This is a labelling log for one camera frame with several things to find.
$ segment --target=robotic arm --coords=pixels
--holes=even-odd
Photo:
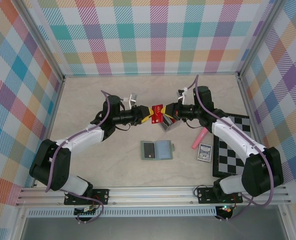
[[[197,94],[204,107],[211,113],[217,115],[221,120],[229,123],[227,126],[222,121],[210,115],[200,105]],[[273,185],[277,187],[284,182],[280,154],[274,147],[266,148],[255,142],[244,132],[238,130],[228,115],[221,109],[214,108],[212,95],[208,87],[199,86],[193,89],[194,104],[184,105],[179,98],[178,102],[166,105],[162,113],[176,120],[198,119],[200,125],[207,128],[215,136],[223,139],[241,158],[244,163],[242,175],[234,175],[216,180],[213,184],[212,192],[218,201],[232,193],[248,192],[251,196],[258,195],[270,190],[270,176],[268,168],[260,153],[255,149],[257,146],[266,159],[273,175]]]
[[[132,105],[131,109],[125,110],[122,100],[118,96],[110,95],[108,96],[108,100],[110,111],[107,119],[100,127],[91,130],[106,116],[108,112],[107,101],[103,103],[102,111],[97,114],[95,119],[71,141],[67,140],[69,137],[57,141],[44,140],[36,153],[29,170],[29,175],[44,185],[47,185],[54,153],[63,142],[66,142],[56,155],[50,189],[53,191],[63,190],[79,196],[92,197],[93,185],[80,177],[69,174],[71,157],[109,138],[116,130],[116,125],[131,124],[132,126],[136,126],[146,122],[153,115],[151,108],[143,105],[136,106],[130,104],[130,102],[129,106]]]

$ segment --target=colorful plaid backdrop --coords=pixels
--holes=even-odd
[[[60,81],[11,0],[0,0],[0,240],[45,136]]]
[[[25,0],[73,75],[235,72],[272,1]]]
[[[245,76],[264,144],[281,153],[296,212],[296,0],[287,1]]]

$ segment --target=gray card case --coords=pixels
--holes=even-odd
[[[142,160],[170,160],[173,159],[173,151],[170,140],[141,141]]]

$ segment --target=black and white checkered board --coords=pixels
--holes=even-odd
[[[251,136],[249,116],[227,113],[234,124]],[[222,178],[230,175],[241,175],[244,163],[227,143],[217,136],[213,137],[213,165],[212,176]]]

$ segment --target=pink tube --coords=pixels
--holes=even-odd
[[[201,132],[197,136],[196,140],[193,142],[191,146],[192,149],[196,149],[198,147],[198,145],[201,143],[201,141],[203,140],[203,138],[206,136],[207,133],[209,133],[209,131],[207,130],[207,128],[203,127]]]

